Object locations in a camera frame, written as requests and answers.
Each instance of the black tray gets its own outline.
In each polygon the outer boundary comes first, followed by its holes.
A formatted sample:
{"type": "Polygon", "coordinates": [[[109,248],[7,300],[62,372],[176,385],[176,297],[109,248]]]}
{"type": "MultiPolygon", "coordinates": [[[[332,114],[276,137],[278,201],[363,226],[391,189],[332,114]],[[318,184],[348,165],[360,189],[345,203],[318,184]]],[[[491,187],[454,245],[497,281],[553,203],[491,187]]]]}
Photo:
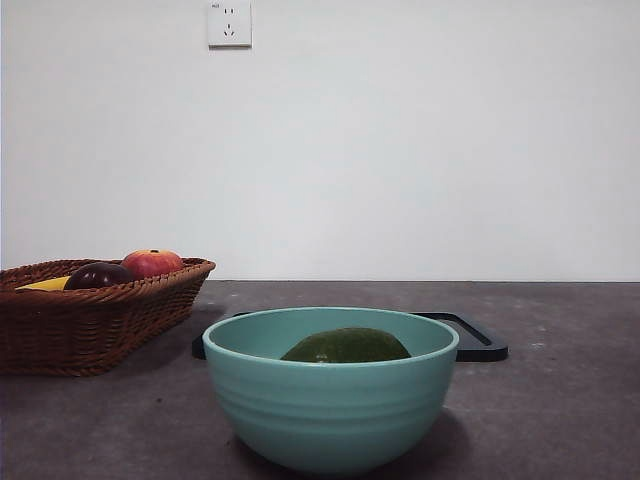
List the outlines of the black tray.
{"type": "MultiPolygon", "coordinates": [[[[244,315],[250,312],[236,313],[244,315]]],[[[457,362],[497,362],[509,356],[507,344],[493,332],[478,325],[468,316],[449,312],[420,312],[414,313],[421,317],[433,318],[452,327],[460,335],[458,343],[457,362]]],[[[196,337],[191,344],[191,354],[204,359],[202,335],[196,337]]]]}

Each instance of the banana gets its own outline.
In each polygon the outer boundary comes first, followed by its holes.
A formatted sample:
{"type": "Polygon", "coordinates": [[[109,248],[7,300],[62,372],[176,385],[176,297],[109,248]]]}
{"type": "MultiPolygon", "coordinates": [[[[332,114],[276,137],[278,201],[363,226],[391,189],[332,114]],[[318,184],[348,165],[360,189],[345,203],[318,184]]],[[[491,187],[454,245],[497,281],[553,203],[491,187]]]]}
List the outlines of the banana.
{"type": "Polygon", "coordinates": [[[45,290],[48,292],[53,290],[62,290],[64,289],[64,285],[67,283],[67,280],[69,280],[69,276],[50,278],[49,280],[16,287],[16,290],[45,290]]]}

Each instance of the dark purple fruit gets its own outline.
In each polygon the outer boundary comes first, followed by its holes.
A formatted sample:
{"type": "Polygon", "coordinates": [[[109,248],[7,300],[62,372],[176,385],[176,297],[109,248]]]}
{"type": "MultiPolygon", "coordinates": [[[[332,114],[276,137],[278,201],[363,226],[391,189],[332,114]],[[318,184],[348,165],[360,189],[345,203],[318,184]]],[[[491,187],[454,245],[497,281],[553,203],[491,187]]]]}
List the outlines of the dark purple fruit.
{"type": "Polygon", "coordinates": [[[132,281],[133,275],[122,265],[94,262],[76,270],[67,280],[64,289],[101,288],[132,281]]]}

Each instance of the avocado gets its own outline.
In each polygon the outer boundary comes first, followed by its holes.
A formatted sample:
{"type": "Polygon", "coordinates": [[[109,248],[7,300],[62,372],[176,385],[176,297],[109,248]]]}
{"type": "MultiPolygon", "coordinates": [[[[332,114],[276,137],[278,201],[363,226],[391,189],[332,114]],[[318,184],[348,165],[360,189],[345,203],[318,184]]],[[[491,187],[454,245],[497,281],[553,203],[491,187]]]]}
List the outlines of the avocado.
{"type": "Polygon", "coordinates": [[[380,362],[409,358],[400,341],[382,330],[347,327],[314,333],[303,338],[282,360],[315,363],[380,362]]]}

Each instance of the bowl rim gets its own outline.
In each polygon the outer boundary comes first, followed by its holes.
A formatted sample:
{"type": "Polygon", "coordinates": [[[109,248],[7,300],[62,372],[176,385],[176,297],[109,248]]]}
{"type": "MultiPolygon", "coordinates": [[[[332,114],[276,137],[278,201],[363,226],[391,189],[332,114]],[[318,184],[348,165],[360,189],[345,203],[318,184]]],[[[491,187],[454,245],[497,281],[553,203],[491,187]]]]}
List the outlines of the bowl rim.
{"type": "Polygon", "coordinates": [[[444,322],[440,322],[433,318],[423,317],[420,315],[414,315],[411,313],[401,312],[397,310],[366,308],[366,307],[344,307],[344,306],[341,306],[341,307],[307,306],[307,307],[274,308],[274,309],[260,310],[260,311],[251,312],[251,313],[245,313],[242,315],[236,315],[231,318],[227,318],[225,320],[216,322],[213,325],[209,326],[202,334],[202,341],[205,344],[205,347],[208,347],[221,354],[239,358],[239,359],[254,361],[258,363],[269,364],[269,365],[287,365],[294,368],[312,367],[312,368],[325,368],[325,369],[326,368],[342,369],[342,368],[363,368],[363,367],[376,368],[376,367],[383,367],[385,365],[400,365],[404,363],[415,363],[415,362],[424,361],[429,358],[439,357],[457,348],[458,343],[460,342],[460,335],[458,335],[458,332],[456,332],[452,327],[450,327],[444,322]],[[434,350],[433,352],[422,354],[422,355],[411,356],[409,358],[400,358],[396,360],[381,360],[377,362],[350,362],[350,363],[347,363],[347,362],[345,363],[298,362],[293,360],[281,360],[277,358],[258,357],[256,355],[249,355],[248,353],[237,352],[235,350],[224,348],[211,340],[211,333],[215,329],[220,328],[228,323],[236,322],[248,317],[264,315],[266,313],[284,313],[284,312],[292,312],[292,311],[299,312],[299,311],[305,311],[305,310],[350,310],[350,311],[357,310],[357,311],[366,311],[366,312],[389,313],[389,314],[394,314],[394,315],[399,315],[404,317],[410,317],[410,318],[414,318],[427,323],[435,324],[436,326],[449,332],[451,334],[452,339],[451,339],[451,342],[449,342],[449,344],[447,344],[445,347],[439,350],[434,350]]]}

